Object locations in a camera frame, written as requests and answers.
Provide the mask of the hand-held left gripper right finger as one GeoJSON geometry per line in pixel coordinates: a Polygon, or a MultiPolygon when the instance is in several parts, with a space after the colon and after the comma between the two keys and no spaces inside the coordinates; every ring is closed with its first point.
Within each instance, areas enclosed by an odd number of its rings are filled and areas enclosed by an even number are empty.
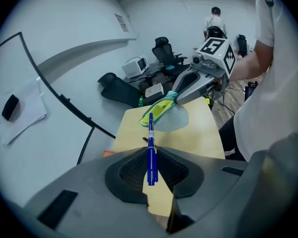
{"type": "Polygon", "coordinates": [[[159,147],[157,166],[173,196],[168,234],[202,238],[245,236],[240,223],[245,201],[238,201],[236,190],[245,163],[159,147]]]}

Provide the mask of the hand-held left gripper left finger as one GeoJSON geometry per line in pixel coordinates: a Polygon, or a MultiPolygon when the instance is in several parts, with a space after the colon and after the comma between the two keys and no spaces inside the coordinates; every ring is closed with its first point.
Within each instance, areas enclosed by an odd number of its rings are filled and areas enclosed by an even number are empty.
{"type": "Polygon", "coordinates": [[[38,238],[163,238],[148,212],[143,183],[146,148],[79,164],[36,193],[25,206],[38,238]]]}

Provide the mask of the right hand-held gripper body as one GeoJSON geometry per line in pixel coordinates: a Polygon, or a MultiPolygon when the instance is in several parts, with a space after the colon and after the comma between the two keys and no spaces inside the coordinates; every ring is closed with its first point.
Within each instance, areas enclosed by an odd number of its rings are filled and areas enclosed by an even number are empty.
{"type": "Polygon", "coordinates": [[[221,79],[219,90],[223,90],[230,82],[236,65],[236,55],[229,40],[210,37],[192,56],[191,67],[200,75],[193,84],[195,92],[208,92],[215,88],[215,80],[221,79]]]}

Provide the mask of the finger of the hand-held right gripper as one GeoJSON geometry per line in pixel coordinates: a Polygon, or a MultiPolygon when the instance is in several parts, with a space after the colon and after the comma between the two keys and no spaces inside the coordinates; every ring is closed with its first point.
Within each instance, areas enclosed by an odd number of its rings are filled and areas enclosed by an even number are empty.
{"type": "Polygon", "coordinates": [[[178,93],[176,102],[180,105],[189,103],[197,98],[200,98],[206,91],[213,86],[213,79],[199,79],[185,86],[185,81],[182,80],[176,86],[178,93]]]}
{"type": "Polygon", "coordinates": [[[205,74],[196,69],[187,69],[177,77],[172,86],[172,91],[178,94],[184,93],[185,91],[191,93],[204,88],[209,83],[209,74],[205,74]]]}

